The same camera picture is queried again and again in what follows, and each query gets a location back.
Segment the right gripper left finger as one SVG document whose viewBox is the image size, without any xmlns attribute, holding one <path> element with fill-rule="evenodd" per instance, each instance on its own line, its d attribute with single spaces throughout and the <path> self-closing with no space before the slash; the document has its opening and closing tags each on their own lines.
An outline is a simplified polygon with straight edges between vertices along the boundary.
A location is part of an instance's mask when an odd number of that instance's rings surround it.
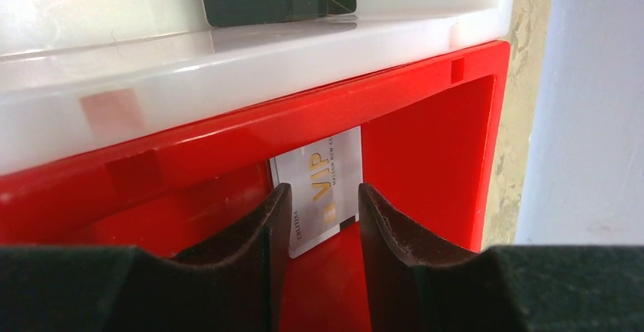
<svg viewBox="0 0 644 332">
<path fill-rule="evenodd" d="M 161 258 L 136 246 L 1 249 L 3 331 L 276 331 L 292 189 Z"/>
</svg>

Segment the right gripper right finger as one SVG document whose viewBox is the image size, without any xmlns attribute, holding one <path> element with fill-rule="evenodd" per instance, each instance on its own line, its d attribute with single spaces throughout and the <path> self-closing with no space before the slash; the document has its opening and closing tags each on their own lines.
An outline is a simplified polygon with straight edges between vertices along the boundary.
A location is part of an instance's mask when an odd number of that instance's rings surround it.
<svg viewBox="0 0 644 332">
<path fill-rule="evenodd" d="M 641 331 L 640 245 L 502 245 L 475 253 L 358 188 L 375 331 Z"/>
</svg>

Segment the white card with black stripe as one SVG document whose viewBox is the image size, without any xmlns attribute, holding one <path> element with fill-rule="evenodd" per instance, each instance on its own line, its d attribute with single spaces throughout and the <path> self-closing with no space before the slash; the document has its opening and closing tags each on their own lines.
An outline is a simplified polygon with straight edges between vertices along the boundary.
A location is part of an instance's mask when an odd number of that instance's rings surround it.
<svg viewBox="0 0 644 332">
<path fill-rule="evenodd" d="M 292 188 L 289 256 L 297 258 L 359 219 L 361 128 L 331 135 L 269 160 L 273 184 Z"/>
</svg>

